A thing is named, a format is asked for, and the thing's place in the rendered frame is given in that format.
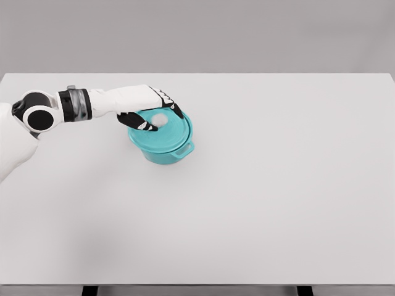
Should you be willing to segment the teal pot lid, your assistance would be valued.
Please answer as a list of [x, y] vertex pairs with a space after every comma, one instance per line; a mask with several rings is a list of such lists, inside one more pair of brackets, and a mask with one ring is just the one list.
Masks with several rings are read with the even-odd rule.
[[137, 112], [150, 124], [154, 124], [153, 117], [158, 114], [167, 117], [167, 123], [158, 127], [157, 131], [145, 131], [128, 128], [128, 136], [139, 149], [153, 153], [167, 153], [181, 147], [189, 137], [187, 115], [183, 119], [177, 116], [171, 108], [142, 110]]

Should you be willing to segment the teal pot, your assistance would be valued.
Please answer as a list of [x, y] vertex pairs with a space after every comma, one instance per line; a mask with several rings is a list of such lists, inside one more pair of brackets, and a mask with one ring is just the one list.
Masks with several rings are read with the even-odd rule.
[[147, 160], [150, 162], [156, 163], [156, 164], [161, 164], [161, 165], [168, 165], [168, 164], [173, 164], [176, 163], [180, 160], [182, 160], [184, 157], [186, 157], [188, 154], [190, 154], [193, 149], [194, 149], [194, 144], [192, 142], [192, 135], [193, 135], [193, 126], [191, 123], [191, 120], [187, 116], [188, 124], [189, 124], [189, 137], [187, 141], [178, 149], [167, 152], [167, 153], [153, 153], [149, 152], [146, 150], [141, 150], [143, 155], [146, 157]]

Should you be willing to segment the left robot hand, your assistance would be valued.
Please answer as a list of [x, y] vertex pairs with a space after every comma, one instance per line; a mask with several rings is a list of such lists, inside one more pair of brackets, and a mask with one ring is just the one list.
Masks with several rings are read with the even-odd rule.
[[173, 99], [161, 89], [146, 84], [119, 89], [117, 99], [117, 119], [120, 123], [134, 130], [157, 131], [158, 127], [137, 114], [140, 110], [170, 108], [179, 118], [184, 119], [183, 112]]

